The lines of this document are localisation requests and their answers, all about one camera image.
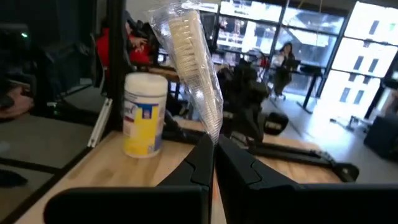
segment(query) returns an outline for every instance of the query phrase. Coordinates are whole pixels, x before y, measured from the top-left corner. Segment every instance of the wooden table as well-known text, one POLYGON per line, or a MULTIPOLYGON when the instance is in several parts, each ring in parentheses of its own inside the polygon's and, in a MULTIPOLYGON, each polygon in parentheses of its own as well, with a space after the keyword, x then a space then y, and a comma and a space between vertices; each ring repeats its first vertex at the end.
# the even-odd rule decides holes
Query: wooden table
MULTIPOLYGON (((179 120, 178 122, 184 128, 203 130, 201 123, 196 121, 179 120)), ((274 136, 266 136, 265 142, 318 149, 316 145, 311 143, 274 136)), ((164 141, 160 153, 150 159, 133 159, 126 156, 122 148, 123 134, 119 132, 110 133, 16 223, 42 224, 45 204, 51 197, 65 189, 73 187, 154 187, 183 161, 193 146, 164 141)), ((321 167, 263 157, 258 157, 258 159, 297 182, 340 182, 332 171, 321 167)), ((217 224, 226 223, 216 176, 214 178, 211 221, 217 224)))

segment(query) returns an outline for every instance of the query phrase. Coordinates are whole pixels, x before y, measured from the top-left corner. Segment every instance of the floor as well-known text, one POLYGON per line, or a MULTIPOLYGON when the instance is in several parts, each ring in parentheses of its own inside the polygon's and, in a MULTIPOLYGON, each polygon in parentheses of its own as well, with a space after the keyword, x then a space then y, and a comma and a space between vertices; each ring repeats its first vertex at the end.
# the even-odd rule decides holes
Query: floor
MULTIPOLYGON (((100 111, 104 98, 99 90, 86 89, 67 100, 79 108, 100 111)), ((312 115, 297 104, 301 97, 287 96, 285 101, 263 102, 264 111, 282 111, 290 123, 281 134, 286 138, 304 139, 317 143, 336 160, 350 162, 360 169, 359 183, 398 183, 398 164, 385 161, 363 145, 361 131, 351 133, 330 123, 334 112, 327 105, 311 101, 315 107, 312 115)), ((0 124, 0 157, 35 162, 54 167, 64 166, 85 148, 92 127, 63 121, 24 116, 11 123, 0 124)), ((13 189, 0 189, 0 221, 38 189, 50 174, 0 166, 13 170, 29 180, 28 185, 13 189)))

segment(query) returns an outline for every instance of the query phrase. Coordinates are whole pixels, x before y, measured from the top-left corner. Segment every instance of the black base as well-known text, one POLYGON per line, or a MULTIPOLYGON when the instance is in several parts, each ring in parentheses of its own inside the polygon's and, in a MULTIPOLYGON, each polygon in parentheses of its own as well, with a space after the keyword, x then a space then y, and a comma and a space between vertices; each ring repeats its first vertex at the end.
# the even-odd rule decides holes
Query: black base
POLYGON ((313 113, 313 108, 312 108, 312 110, 310 110, 310 109, 308 109, 307 108, 307 106, 308 105, 306 105, 306 106, 304 106, 302 103, 300 103, 300 102, 296 102, 305 112, 307 112, 308 114, 312 114, 313 113))
POLYGON ((355 182, 359 176, 359 169, 356 166, 336 162, 327 152, 304 150, 263 142, 249 142, 248 152, 257 156, 325 167, 331 169, 343 182, 355 182))

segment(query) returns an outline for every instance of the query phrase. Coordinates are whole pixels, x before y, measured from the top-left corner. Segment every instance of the black table edge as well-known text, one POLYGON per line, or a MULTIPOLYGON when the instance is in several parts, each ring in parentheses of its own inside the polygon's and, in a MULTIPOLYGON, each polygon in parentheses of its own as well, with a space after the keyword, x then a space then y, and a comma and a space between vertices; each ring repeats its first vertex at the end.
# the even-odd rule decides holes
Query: black table edge
POLYGON ((74 168, 89 152, 92 147, 85 147, 77 156, 75 156, 68 164, 59 170, 44 185, 37 189, 32 195, 27 197, 14 211, 12 211, 0 224, 15 223, 30 209, 37 201, 39 201, 56 183, 58 183, 72 168, 74 168))

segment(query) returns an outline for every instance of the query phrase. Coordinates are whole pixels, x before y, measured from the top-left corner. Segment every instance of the white lid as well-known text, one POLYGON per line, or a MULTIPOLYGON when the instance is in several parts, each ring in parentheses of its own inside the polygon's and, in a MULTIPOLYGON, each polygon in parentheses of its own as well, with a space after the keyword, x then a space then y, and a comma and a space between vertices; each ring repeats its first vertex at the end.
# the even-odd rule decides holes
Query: white lid
POLYGON ((134 72, 126 75, 124 89, 140 95, 164 95, 167 93, 167 79, 151 73, 134 72))

